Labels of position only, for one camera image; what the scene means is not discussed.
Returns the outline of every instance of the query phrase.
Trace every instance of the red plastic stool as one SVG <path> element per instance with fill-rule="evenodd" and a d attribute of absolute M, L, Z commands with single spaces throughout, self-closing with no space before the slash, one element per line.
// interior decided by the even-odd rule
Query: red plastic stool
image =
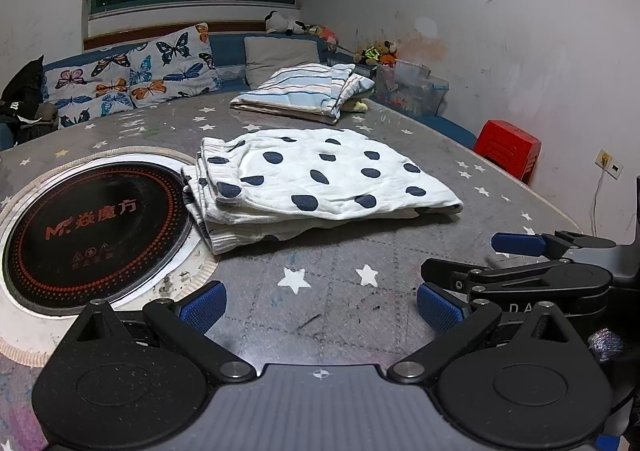
<path fill-rule="evenodd" d="M 528 184 L 542 142 L 506 120 L 489 120 L 482 128 L 474 151 Z"/>

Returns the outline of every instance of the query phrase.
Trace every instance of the folded striped clothing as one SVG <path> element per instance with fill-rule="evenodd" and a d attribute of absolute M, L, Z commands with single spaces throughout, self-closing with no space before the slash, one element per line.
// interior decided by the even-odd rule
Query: folded striped clothing
<path fill-rule="evenodd" d="M 367 97 L 374 87 L 371 79 L 355 74 L 354 69 L 353 64 L 314 63 L 283 68 L 257 90 L 238 95 L 231 107 L 335 124 L 348 99 Z"/>
<path fill-rule="evenodd" d="M 204 138 L 196 165 L 184 166 L 182 176 L 185 205 L 215 254 L 352 220 L 462 211 L 439 180 L 349 129 Z"/>

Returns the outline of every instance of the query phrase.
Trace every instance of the striped fabric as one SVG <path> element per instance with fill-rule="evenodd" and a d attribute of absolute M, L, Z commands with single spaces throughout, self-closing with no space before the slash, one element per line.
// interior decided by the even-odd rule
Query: striped fabric
<path fill-rule="evenodd" d="M 364 97 L 373 89 L 374 82 L 354 69 L 353 64 L 283 68 L 257 90 L 238 95 L 231 107 L 335 124 L 345 101 Z"/>

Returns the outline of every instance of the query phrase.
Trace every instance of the folded polka dot pants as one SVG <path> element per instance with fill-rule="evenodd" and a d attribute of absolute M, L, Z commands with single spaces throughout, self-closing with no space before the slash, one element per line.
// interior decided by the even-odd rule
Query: folded polka dot pants
<path fill-rule="evenodd" d="M 263 238 L 366 218 L 462 210 L 444 184 L 351 130 L 271 129 L 204 138 L 185 203 L 216 254 Z"/>

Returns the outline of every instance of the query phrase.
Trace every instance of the black round cooktop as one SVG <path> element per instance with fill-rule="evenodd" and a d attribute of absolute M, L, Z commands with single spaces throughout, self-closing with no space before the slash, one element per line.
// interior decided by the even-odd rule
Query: black round cooktop
<path fill-rule="evenodd" d="M 4 249 L 4 280 L 32 311 L 76 314 L 92 299 L 114 301 L 151 278 L 190 226 L 174 171 L 143 162 L 95 167 L 24 212 Z"/>

